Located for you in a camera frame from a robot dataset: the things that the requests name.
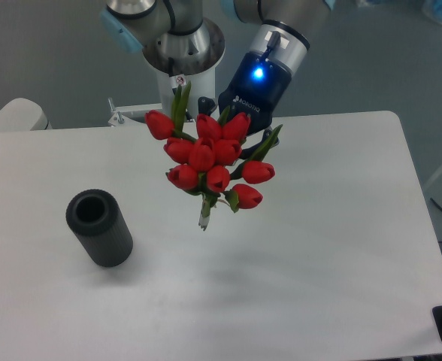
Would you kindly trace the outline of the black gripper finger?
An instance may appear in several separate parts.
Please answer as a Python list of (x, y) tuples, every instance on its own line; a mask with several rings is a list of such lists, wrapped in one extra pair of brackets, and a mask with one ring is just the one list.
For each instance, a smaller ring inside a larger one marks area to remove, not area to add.
[(212, 116), (218, 111), (216, 99), (202, 96), (198, 98), (198, 114)]
[(252, 160), (262, 161), (268, 154), (269, 150), (279, 144), (279, 134), (280, 127), (275, 127), (274, 129), (271, 127), (267, 128), (263, 133), (262, 140), (258, 144), (242, 150), (240, 157), (236, 159), (232, 165)]

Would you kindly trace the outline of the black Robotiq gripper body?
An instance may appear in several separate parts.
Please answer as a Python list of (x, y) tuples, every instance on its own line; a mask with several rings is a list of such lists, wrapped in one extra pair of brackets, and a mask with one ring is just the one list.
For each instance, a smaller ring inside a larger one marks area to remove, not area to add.
[(246, 53), (227, 89), (218, 97), (219, 109), (229, 107), (233, 115), (249, 115), (247, 132), (260, 132), (271, 125), (274, 109), (291, 79), (285, 68), (259, 54)]

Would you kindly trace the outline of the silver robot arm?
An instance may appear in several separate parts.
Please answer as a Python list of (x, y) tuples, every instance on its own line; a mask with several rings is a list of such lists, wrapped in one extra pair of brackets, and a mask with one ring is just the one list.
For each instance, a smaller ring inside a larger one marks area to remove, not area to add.
[(224, 1), (230, 17), (257, 25), (253, 41), (227, 88), (215, 91), (215, 70), (226, 51), (221, 28), (200, 1), (109, 1), (100, 19), (129, 53), (142, 53), (155, 71), (161, 109), (171, 113), (179, 87), (189, 86), (182, 118), (245, 113), (249, 135), (277, 144), (274, 110), (329, 17), (331, 1)]

